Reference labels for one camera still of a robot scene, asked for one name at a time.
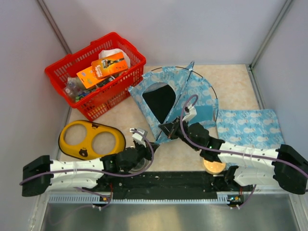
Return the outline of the stainless steel pet bowl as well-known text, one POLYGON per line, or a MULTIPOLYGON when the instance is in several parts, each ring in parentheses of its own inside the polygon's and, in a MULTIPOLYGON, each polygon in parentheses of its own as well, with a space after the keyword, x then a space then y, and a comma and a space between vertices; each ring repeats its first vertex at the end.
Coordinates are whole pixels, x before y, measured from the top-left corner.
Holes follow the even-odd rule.
POLYGON ((144 170, 149 164, 149 161, 145 158, 143 158, 135 167, 133 167, 129 173, 137 173, 137 172, 140 172, 142 170, 144 170))

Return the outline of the blue patterned pet tent fabric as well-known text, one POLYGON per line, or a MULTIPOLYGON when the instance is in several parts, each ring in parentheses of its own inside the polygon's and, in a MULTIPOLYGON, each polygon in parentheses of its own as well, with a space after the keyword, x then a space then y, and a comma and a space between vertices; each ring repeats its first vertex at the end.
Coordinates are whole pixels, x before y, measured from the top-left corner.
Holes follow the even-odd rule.
MULTIPOLYGON (((158 126, 159 119, 163 119, 163 116, 166 116, 167 107, 172 104, 170 102, 171 100, 167 100, 169 104, 164 105, 163 103, 163 109, 160 109, 161 103, 163 102, 163 93, 169 91, 169 95, 171 95, 172 88, 168 87, 166 81, 162 79, 163 77, 160 77, 157 73, 149 71, 143 74, 142 77, 142 81, 135 87, 130 87, 129 92, 144 115, 156 143, 168 142, 169 139, 158 126)), ((193 119, 189 121, 189 124, 195 123, 193 119)), ((201 125, 204 128, 211 128, 216 123, 212 124, 212 126, 201 125)))

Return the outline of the yellow double pet bowl holder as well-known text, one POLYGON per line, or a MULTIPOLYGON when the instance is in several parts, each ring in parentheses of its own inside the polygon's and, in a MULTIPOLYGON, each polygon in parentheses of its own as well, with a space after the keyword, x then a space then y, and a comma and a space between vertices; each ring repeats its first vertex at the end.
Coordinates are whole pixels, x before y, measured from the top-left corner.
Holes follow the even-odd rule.
POLYGON ((117 128, 87 120, 76 120, 63 128, 59 135, 58 146, 61 152, 68 156, 91 160, 123 151, 126 147, 126 139, 117 128), (114 144, 103 154, 96 152, 93 146, 99 135, 107 136, 106 139, 101 139, 103 145, 109 147, 112 143, 114 144))

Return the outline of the blue patterned tent mat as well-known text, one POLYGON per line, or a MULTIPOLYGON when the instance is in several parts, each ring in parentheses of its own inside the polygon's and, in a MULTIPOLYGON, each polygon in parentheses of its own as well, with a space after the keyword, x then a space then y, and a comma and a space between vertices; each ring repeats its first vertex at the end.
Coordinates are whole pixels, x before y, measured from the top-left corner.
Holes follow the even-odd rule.
POLYGON ((258 149, 279 148, 284 144, 276 113, 263 110, 220 110, 218 137, 233 144, 258 149))

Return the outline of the thin black tent pole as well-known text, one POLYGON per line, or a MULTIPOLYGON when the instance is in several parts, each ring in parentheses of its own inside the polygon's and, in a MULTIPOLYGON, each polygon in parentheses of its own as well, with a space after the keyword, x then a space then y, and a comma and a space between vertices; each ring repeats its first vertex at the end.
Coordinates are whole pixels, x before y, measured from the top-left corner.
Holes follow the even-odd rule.
POLYGON ((178 108, 192 75, 193 67, 164 67, 162 69, 164 74, 162 79, 166 81, 168 87, 172 88, 172 91, 171 95, 169 95, 169 91, 163 93, 160 109, 163 109, 163 103, 164 105, 169 104, 167 100, 171 100, 172 104, 167 107, 167 114, 163 116, 163 119, 159 119, 159 124, 169 123, 179 116, 178 108))

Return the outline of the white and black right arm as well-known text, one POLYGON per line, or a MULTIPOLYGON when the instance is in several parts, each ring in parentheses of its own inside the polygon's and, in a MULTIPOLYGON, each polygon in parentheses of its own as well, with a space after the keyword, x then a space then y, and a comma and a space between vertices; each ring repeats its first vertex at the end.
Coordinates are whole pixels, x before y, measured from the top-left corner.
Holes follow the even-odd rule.
POLYGON ((229 190, 240 186, 269 185, 303 195, 308 183, 308 162, 290 145, 274 149, 257 149, 216 139, 201 124, 189 125, 176 118, 171 123, 159 125, 168 139, 180 139, 200 152, 209 162, 231 164, 224 173, 224 183, 229 190))

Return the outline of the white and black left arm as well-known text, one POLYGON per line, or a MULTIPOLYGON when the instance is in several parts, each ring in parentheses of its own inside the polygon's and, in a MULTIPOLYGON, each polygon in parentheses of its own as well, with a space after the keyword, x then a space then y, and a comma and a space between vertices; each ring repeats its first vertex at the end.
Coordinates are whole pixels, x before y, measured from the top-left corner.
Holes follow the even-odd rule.
POLYGON ((23 167, 20 182, 23 197, 41 195, 47 191, 69 188, 96 188, 104 191, 110 177, 134 177, 141 171, 131 173, 141 160, 152 162, 159 144, 134 143, 133 147, 117 154, 110 154, 92 160, 58 161, 43 155, 23 167))

